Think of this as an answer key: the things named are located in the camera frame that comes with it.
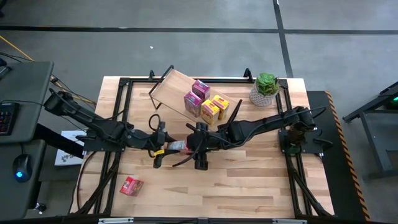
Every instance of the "green leaves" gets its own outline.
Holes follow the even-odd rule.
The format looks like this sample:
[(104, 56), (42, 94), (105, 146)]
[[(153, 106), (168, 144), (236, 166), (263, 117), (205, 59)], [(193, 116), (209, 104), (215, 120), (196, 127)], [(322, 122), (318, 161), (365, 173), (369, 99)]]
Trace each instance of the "green leaves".
[(257, 77), (256, 88), (260, 94), (270, 96), (278, 92), (279, 84), (273, 74), (264, 72)]

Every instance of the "paper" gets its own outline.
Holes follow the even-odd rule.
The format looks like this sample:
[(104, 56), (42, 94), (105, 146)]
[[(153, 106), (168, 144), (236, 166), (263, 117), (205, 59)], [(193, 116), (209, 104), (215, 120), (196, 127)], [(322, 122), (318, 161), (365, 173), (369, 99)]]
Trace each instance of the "paper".
[[(76, 143), (78, 143), (81, 146), (84, 146), (84, 143), (82, 141), (77, 141), (76, 139), (76, 136), (79, 135), (85, 136), (86, 133), (84, 131), (62, 131), (61, 135), (71, 141), (76, 141)], [(61, 149), (58, 149), (54, 165), (55, 166), (80, 165), (82, 162), (83, 159), (68, 154)]]

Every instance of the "wooden table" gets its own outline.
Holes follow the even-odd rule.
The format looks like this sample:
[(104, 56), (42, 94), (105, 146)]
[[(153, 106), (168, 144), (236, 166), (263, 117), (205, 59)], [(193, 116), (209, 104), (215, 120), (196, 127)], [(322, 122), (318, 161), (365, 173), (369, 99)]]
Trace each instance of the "wooden table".
[[(112, 116), (119, 78), (104, 77), (96, 108), (96, 113), (102, 117)], [(290, 78), (287, 81), (292, 106), (308, 107), (304, 80)], [(152, 114), (158, 113), (162, 121), (166, 122), (166, 128), (172, 137), (185, 139), (192, 133), (185, 127), (185, 123), (190, 120), (166, 106), (161, 106), (156, 111), (148, 95), (153, 85), (153, 83), (134, 84), (128, 121), (136, 128), (150, 133), (148, 119)], [(259, 108), (250, 102), (249, 92), (252, 85), (210, 84), (210, 86), (236, 101), (243, 99), (237, 120), (253, 121), (277, 114), (275, 103), (267, 108)], [(88, 200), (98, 185), (103, 157), (103, 152), (94, 155), (83, 173), (80, 186), (81, 204)], [(126, 149), (119, 166), (111, 215), (113, 217), (294, 217), (285, 157), (280, 153), (277, 131), (255, 136), (240, 148), (209, 153), (208, 171), (195, 170), (193, 161), (171, 168), (172, 164), (181, 161), (184, 157), (167, 156), (163, 159), (162, 167), (154, 169), (152, 159), (146, 151)], [(333, 213), (321, 160), (309, 154), (303, 154), (302, 157), (308, 188), (324, 208)], [(119, 193), (128, 175), (145, 182), (137, 197)], [(302, 193), (298, 186), (297, 189), (300, 208), (304, 211)], [(108, 188), (104, 192), (101, 211), (106, 204)], [(74, 211), (76, 211), (76, 197), (71, 209), (71, 212)]]

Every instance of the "red box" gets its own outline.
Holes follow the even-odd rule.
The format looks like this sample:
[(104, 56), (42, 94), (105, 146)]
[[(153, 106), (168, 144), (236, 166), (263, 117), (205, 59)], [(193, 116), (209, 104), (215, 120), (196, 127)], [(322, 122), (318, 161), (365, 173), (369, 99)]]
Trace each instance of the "red box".
[(128, 196), (137, 196), (138, 192), (142, 188), (142, 185), (144, 185), (143, 181), (128, 176), (126, 178), (126, 181), (124, 181), (122, 189), (120, 189), (120, 192)]

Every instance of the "keyboard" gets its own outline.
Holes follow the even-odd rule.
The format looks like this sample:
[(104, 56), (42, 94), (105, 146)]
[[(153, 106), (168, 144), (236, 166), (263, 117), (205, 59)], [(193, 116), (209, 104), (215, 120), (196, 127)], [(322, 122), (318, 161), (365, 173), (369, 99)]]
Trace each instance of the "keyboard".
[(2, 103), (0, 105), (0, 136), (11, 135), (18, 109), (18, 103)]

